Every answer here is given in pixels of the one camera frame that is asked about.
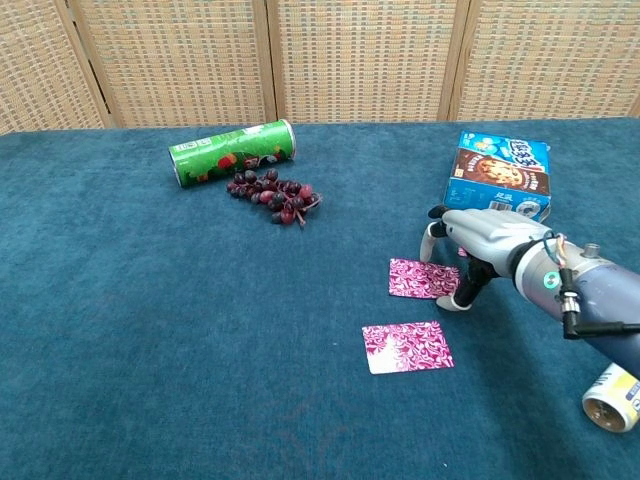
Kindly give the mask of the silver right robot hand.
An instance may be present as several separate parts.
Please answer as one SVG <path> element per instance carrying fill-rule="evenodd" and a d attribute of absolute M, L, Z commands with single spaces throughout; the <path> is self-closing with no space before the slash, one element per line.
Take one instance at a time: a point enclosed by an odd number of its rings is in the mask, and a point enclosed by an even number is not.
<path fill-rule="evenodd" d="M 454 293 L 441 296 L 436 305 L 451 312 L 467 311 L 480 291 L 494 278 L 511 278 L 515 258 L 544 239 L 549 228 L 519 213 L 496 209 L 429 211 L 419 258 L 428 262 L 436 241 L 448 238 L 466 251 L 468 268 Z"/>

